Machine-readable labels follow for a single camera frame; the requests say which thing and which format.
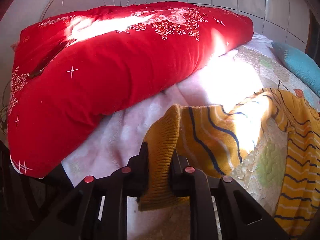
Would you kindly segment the turquoise knit pillow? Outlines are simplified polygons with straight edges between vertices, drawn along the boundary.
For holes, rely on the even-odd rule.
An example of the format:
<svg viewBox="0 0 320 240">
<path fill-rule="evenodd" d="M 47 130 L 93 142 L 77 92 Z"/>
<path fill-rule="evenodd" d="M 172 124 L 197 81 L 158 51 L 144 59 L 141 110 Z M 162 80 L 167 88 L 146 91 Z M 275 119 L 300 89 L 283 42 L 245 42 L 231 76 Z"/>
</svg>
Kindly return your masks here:
<svg viewBox="0 0 320 240">
<path fill-rule="evenodd" d="M 313 59 L 301 50 L 285 43 L 271 43 L 274 54 L 282 64 L 317 96 L 319 96 L 319 66 Z"/>
</svg>

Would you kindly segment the yellow striped knit sweater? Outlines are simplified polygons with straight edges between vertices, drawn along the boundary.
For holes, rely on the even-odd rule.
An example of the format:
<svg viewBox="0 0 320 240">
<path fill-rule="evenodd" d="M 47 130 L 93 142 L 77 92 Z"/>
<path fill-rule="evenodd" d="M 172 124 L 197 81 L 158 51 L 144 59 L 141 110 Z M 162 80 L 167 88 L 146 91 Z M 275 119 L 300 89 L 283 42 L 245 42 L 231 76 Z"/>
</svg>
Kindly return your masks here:
<svg viewBox="0 0 320 240">
<path fill-rule="evenodd" d="M 263 90 L 229 112 L 221 105 L 171 106 L 144 137 L 149 152 L 149 185 L 139 200 L 139 209 L 156 210 L 185 202 L 169 187 L 173 153 L 186 157 L 191 166 L 209 176 L 233 176 L 234 169 L 262 138 L 265 122 L 277 117 L 279 110 L 277 100 Z M 292 239 L 297 239 L 312 220 L 282 221 L 271 216 Z"/>
</svg>

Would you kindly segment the red floral quilt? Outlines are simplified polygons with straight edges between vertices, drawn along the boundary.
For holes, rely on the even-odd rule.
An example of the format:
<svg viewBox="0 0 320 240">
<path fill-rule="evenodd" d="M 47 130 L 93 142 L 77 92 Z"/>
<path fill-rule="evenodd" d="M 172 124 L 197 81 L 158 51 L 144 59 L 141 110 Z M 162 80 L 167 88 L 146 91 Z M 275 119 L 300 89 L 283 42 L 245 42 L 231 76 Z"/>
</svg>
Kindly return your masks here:
<svg viewBox="0 0 320 240">
<path fill-rule="evenodd" d="M 11 74 L 13 168 L 45 177 L 103 117 L 188 78 L 253 34 L 247 16 L 176 1 L 103 5 L 28 26 Z"/>
</svg>

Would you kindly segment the heart patterned quilted bedspread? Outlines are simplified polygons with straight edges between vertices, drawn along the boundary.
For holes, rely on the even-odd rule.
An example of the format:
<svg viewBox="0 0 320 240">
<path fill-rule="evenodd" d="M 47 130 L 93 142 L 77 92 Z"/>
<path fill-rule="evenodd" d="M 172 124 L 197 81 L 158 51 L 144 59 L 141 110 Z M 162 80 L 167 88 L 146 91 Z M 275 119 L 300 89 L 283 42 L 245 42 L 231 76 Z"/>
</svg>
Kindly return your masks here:
<svg viewBox="0 0 320 240">
<path fill-rule="evenodd" d="M 247 47 L 238 49 L 231 67 L 253 77 L 280 108 L 232 175 L 269 214 L 308 222 L 319 210 L 317 96 L 281 64 Z"/>
</svg>

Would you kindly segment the pink fluffy blanket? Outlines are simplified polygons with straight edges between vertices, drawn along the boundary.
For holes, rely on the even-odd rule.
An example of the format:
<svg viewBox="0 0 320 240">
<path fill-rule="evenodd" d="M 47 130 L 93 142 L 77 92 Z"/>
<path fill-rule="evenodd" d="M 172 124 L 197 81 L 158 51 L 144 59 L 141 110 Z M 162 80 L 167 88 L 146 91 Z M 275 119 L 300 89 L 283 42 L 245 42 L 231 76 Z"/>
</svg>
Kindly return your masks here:
<svg viewBox="0 0 320 240">
<path fill-rule="evenodd" d="M 236 50 L 213 57 L 186 80 L 144 100 L 131 108 L 103 118 L 98 128 L 63 162 L 73 184 L 87 175 L 109 176 L 137 155 L 149 127 L 167 109 L 184 106 L 223 105 L 231 109 L 262 86 L 251 70 L 242 72 L 235 61 Z M 188 239 L 189 207 L 183 204 L 161 210 L 140 212 L 137 201 L 128 201 L 129 239 Z"/>
</svg>

